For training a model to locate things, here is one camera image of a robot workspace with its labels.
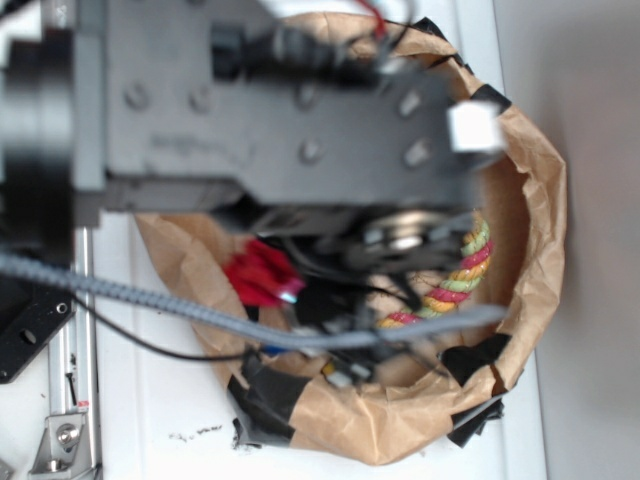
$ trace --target white table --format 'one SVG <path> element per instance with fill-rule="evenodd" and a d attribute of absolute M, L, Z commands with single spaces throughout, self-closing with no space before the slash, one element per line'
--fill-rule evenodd
<path fill-rule="evenodd" d="M 358 11 L 344 1 L 266 0 L 279 14 L 308 10 Z M 394 20 L 401 2 L 389 1 Z M 502 89 L 497 36 L 490 0 L 422 0 L 429 16 L 458 46 L 476 74 Z M 34 31 L 37 15 L 27 27 Z M 94 237 L 95 273 L 164 290 L 131 219 L 108 214 Z M 187 322 L 107 301 L 99 310 L 146 339 L 199 353 Z M 397 464 L 372 468 L 329 454 L 265 447 L 232 448 L 234 413 L 210 367 L 142 351 L 98 329 L 104 478 L 546 478 L 535 361 L 527 364 L 506 416 L 489 422 L 464 449 L 446 439 Z M 0 458 L 26 478 L 48 415 L 46 351 L 12 385 L 0 387 Z"/>

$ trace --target red object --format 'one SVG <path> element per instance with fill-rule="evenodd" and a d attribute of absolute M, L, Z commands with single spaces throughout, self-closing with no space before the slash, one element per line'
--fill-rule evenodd
<path fill-rule="evenodd" d="M 404 323 L 405 325 L 411 325 L 412 323 L 418 323 L 423 319 L 412 313 L 395 312 L 389 315 L 390 319 L 396 322 Z"/>
<path fill-rule="evenodd" d="M 474 253 L 462 260 L 462 268 L 464 270 L 471 270 L 473 267 L 489 258 L 491 252 L 493 252 L 493 241 L 489 240 L 478 253 Z"/>
<path fill-rule="evenodd" d="M 224 273 L 244 305 L 279 307 L 295 301 L 304 282 L 287 256 L 259 240 L 247 243 L 245 252 L 233 257 Z"/>
<path fill-rule="evenodd" d="M 376 38 L 381 39 L 387 34 L 387 25 L 382 17 L 382 13 L 374 7 L 368 0 L 356 0 L 357 3 L 369 10 L 376 19 Z"/>
<path fill-rule="evenodd" d="M 441 302 L 461 303 L 469 298 L 471 293 L 451 292 L 444 288 L 434 288 L 427 295 Z"/>

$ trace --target paper bag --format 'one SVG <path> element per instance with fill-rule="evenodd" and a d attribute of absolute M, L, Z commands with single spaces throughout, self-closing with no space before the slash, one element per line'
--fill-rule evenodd
<path fill-rule="evenodd" d="M 372 26 L 370 18 L 347 14 L 287 21 L 330 42 L 367 33 Z M 401 28 L 389 25 L 392 35 Z M 353 45 L 353 53 L 371 57 L 375 48 L 363 40 Z M 558 306 L 566 228 L 564 161 L 520 110 L 473 76 L 432 23 L 425 20 L 408 31 L 397 54 L 447 75 L 455 100 L 491 99 L 501 106 L 506 155 L 482 173 L 483 214 L 495 250 L 474 300 L 508 306 L 508 315 L 497 328 L 451 336 L 437 346 L 440 355 L 434 359 L 451 375 L 414 369 L 395 385 L 339 389 L 320 374 L 325 358 L 301 354 L 216 365 L 247 441 L 323 450 L 380 465 L 419 451 L 454 427 L 458 434 L 465 428 L 473 432 L 478 422 L 499 413 L 496 400 L 515 386 Z M 221 269 L 246 238 L 227 235 L 204 215 L 144 215 L 138 225 L 171 292 L 246 318 Z M 260 321 L 286 328 L 274 309 L 261 311 Z M 202 325 L 193 328 L 208 354 L 243 350 L 242 339 Z"/>

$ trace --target gray braided cable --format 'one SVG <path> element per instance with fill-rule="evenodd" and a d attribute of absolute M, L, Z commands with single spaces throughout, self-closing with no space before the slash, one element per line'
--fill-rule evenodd
<path fill-rule="evenodd" d="M 60 290 L 86 292 L 98 297 L 160 310 L 287 350 L 341 350 L 363 348 L 381 341 L 417 341 L 428 336 L 496 323 L 505 315 L 503 307 L 485 305 L 404 328 L 361 330 L 335 335 L 300 335 L 247 322 L 175 296 L 80 275 L 9 253 L 0 253 L 0 274 Z"/>

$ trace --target screw head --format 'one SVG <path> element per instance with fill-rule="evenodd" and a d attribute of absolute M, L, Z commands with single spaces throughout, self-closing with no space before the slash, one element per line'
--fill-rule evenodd
<path fill-rule="evenodd" d="M 422 97 L 415 90 L 409 90 L 400 100 L 398 112 L 402 118 L 409 118 L 422 105 Z"/>
<path fill-rule="evenodd" d="M 315 105 L 318 100 L 318 86 L 315 83 L 303 83 L 296 91 L 296 103 L 302 110 L 307 110 Z"/>
<path fill-rule="evenodd" d="M 133 83 L 128 86 L 124 91 L 124 99 L 133 110 L 145 110 L 151 105 L 151 97 L 141 83 Z"/>
<path fill-rule="evenodd" d="M 312 165 L 322 158 L 322 144 L 318 140 L 305 140 L 300 146 L 300 160 Z"/>
<path fill-rule="evenodd" d="M 417 140 L 404 154 L 404 164 L 417 168 L 431 158 L 431 142 L 427 138 Z"/>
<path fill-rule="evenodd" d="M 66 465 L 59 458 L 53 458 L 47 462 L 47 471 L 49 472 L 59 472 L 65 468 Z"/>
<path fill-rule="evenodd" d="M 189 105 L 196 113 L 207 113 L 213 107 L 211 99 L 211 88 L 200 87 L 189 93 Z"/>
<path fill-rule="evenodd" d="M 80 430 L 78 430 L 75 425 L 67 423 L 58 428 L 57 436 L 60 445 L 72 447 L 80 440 Z"/>

